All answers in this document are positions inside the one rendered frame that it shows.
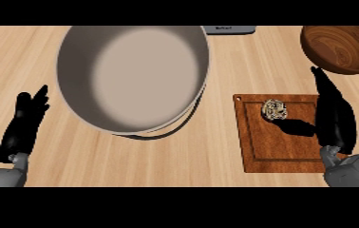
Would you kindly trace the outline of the brown wooden bowl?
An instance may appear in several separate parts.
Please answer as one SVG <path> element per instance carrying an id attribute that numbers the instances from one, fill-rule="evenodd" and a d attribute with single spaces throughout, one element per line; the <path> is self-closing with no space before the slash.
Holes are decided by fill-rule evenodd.
<path id="1" fill-rule="evenodd" d="M 359 26 L 305 26 L 300 45 L 318 67 L 337 74 L 359 74 Z"/>

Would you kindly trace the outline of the grey flat appliance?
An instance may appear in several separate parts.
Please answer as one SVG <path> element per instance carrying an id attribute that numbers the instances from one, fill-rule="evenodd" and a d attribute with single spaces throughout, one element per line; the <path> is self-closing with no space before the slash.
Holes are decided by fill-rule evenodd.
<path id="1" fill-rule="evenodd" d="M 244 35 L 256 32 L 256 26 L 206 26 L 209 35 Z"/>

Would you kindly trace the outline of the pale speckled cupcake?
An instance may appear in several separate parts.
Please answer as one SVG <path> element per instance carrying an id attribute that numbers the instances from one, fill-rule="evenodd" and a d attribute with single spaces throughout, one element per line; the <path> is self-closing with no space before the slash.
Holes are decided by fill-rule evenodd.
<path id="1" fill-rule="evenodd" d="M 269 99 L 263 102 L 262 107 L 263 118 L 272 122 L 274 120 L 284 120 L 289 116 L 287 105 L 277 99 Z"/>

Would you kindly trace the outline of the large grey pot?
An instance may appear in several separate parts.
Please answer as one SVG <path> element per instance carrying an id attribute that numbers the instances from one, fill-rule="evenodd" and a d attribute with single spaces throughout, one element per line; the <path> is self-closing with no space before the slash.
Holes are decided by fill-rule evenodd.
<path id="1" fill-rule="evenodd" d="M 191 120 L 209 70 L 201 26 L 74 26 L 60 47 L 57 83 L 83 123 L 150 141 Z"/>

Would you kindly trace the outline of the brown wooden cutting board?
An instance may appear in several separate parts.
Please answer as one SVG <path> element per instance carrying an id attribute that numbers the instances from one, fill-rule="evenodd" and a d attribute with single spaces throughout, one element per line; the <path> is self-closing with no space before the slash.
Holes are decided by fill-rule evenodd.
<path id="1" fill-rule="evenodd" d="M 323 173 L 318 138 L 287 134 L 263 119 L 263 102 L 269 99 L 286 103 L 290 119 L 315 123 L 317 95 L 234 95 L 244 172 Z"/>

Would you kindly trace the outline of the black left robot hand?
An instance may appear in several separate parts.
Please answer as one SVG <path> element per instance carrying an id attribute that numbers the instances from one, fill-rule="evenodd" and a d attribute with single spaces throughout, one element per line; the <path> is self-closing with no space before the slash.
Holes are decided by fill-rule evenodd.
<path id="1" fill-rule="evenodd" d="M 0 162 L 12 163 L 18 153 L 31 154 L 39 128 L 49 109 L 48 85 L 36 95 L 21 92 L 17 96 L 14 119 L 5 131 L 0 142 Z"/>

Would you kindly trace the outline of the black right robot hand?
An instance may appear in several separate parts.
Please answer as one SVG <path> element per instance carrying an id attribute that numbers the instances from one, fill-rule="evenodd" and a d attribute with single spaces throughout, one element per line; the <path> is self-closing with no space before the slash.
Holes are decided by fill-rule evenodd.
<path id="1" fill-rule="evenodd" d="M 317 131 L 318 143 L 339 146 L 351 155 L 356 145 L 356 119 L 351 103 L 320 67 L 312 67 L 318 86 Z"/>

